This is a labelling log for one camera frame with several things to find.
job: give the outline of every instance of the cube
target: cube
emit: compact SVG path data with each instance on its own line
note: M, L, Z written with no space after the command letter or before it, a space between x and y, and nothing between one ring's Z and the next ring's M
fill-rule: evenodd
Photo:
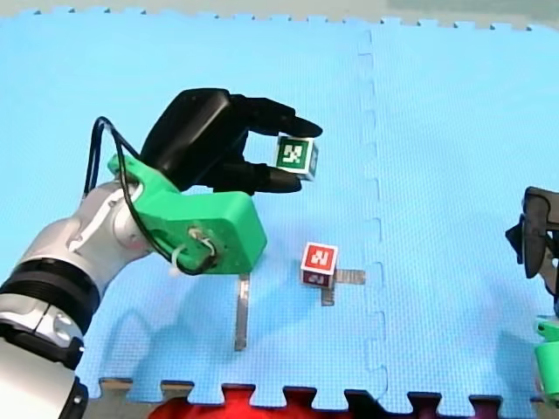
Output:
M302 181L313 181L318 161L318 147L314 138L278 137L275 166L295 173Z
M319 288L334 288L337 258L338 248L336 246L307 243L300 264L303 284Z

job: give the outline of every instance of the black cable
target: black cable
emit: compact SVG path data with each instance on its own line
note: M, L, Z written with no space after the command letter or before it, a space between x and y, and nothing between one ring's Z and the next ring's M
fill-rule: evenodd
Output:
M151 232L147 229L145 224L143 223L140 215L135 210L134 204L132 203L132 197L130 196L128 178L126 176L126 160L124 158L124 151L122 148L125 148L136 160L140 160L140 156L134 150L134 148L122 137L122 135L117 131L114 127L112 122L105 117L99 117L95 123L93 124L93 131L91 137L91 146L89 149L89 161L87 164L87 172L86 172L86 185L84 187L84 196L86 196L92 189L95 188L97 183L97 177L99 173L99 162L100 162L100 150L101 150L101 140L103 136L103 132L105 129L113 136L114 146L116 147L116 154L118 157L119 162L119 183L122 188L122 192L124 195L124 201L130 211L130 215L134 219L138 230L142 233L142 235L146 238L149 245L161 256L163 256L169 263L171 261L171 254L163 249L163 247L157 243ZM180 265L177 261L177 267L183 273L187 275L199 275L208 271L211 267L214 266L217 259L217 252L215 247L211 247L213 252L208 255L204 261L194 270L188 269L182 265Z

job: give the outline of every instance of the gray floor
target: gray floor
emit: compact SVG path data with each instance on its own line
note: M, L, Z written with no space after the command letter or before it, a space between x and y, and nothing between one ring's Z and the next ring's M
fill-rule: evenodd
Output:
M0 0L0 15L11 16L20 10L39 9L47 12L53 5L61 5L62 0ZM307 15L324 15L332 21L344 17L360 17L370 22L379 21L383 16L398 16L405 23L414 24L420 18L435 18L442 25L455 21L474 21L479 27L488 27L493 22L510 23L518 29L528 24L546 24L559 28L559 2L557 0L72 0L66 5L81 10L89 6L102 5L112 10L126 7L141 7L147 12L173 9L194 13L213 11L228 17L239 12L251 12L256 18L266 18L271 14L289 14L294 20L303 20ZM112 381L103 385L103 397L92 401L86 414L87 419L142 419L154 406L131 404L125 400L129 384ZM186 395L188 387L167 384L165 397ZM541 405L538 416L557 419Z

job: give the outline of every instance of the blue foam mat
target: blue foam mat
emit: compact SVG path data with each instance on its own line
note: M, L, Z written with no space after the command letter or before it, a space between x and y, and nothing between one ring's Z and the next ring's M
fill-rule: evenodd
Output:
M527 186L559 186L559 37L494 27L372 29L390 411L426 391L443 415L473 415L469 395L533 415L533 321L553 303L504 232Z
M362 251L363 173L375 148L363 138L371 72L361 68L371 60L359 55L358 25L103 11L27 13L0 30L0 74L10 80L0 108L10 139L0 190L13 197L2 209L10 238L1 244L3 272L43 225L78 204L98 115L139 148L182 89L222 86L287 103L325 134L317 182L292 196L255 197L269 245L252 273L247 349L233 351L235 277L170 278L153 256L111 285L87 335L78 373L91 396L100 396L99 378L116 377L133 380L129 396L138 401L160 401L161 381L193 381L189 400L199 403L222 402L226 383L254 384L259 406L285 405L285 386L316 388L317 409L346 409L346 389L380 397L381 309L366 293L376 261ZM273 163L275 141L254 135L247 159ZM104 161L113 152L108 141ZM340 285L335 306L321 306L320 292L299 280L307 241L339 246L339 267L369 270L368 284Z
M559 183L553 31L102 11L0 21L5 272L78 203L100 114L139 147L178 91L223 86L285 101L325 134L314 184L255 199L270 244L252 275L248 348L232 350L235 278L177 280L151 257L114 282L87 336L79 374L93 397L117 377L142 401L169 380L193 381L192 402L221 402L234 383L254 384L259 406L284 405L293 386L316 388L317 409L346 408L356 389L397 413L408 392L436 392L446 415L472 413L469 395L532 415L532 321L551 302L503 235L526 186ZM272 154L255 135L248 157ZM307 240L339 245L340 267L365 269L367 284L321 307L298 284Z

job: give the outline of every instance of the green mount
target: green mount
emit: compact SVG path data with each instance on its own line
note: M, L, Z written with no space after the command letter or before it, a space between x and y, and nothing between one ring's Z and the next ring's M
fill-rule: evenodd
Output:
M249 273L266 247L266 234L252 199L244 192L183 195L157 170L126 156L127 176L142 185L134 208L155 241L168 253L183 246L178 264L195 270L210 249L189 235L191 229L209 238L217 263L209 274ZM118 156L108 163L119 172Z
M539 319L537 332L545 339L535 348L542 391L546 401L559 409L559 321Z

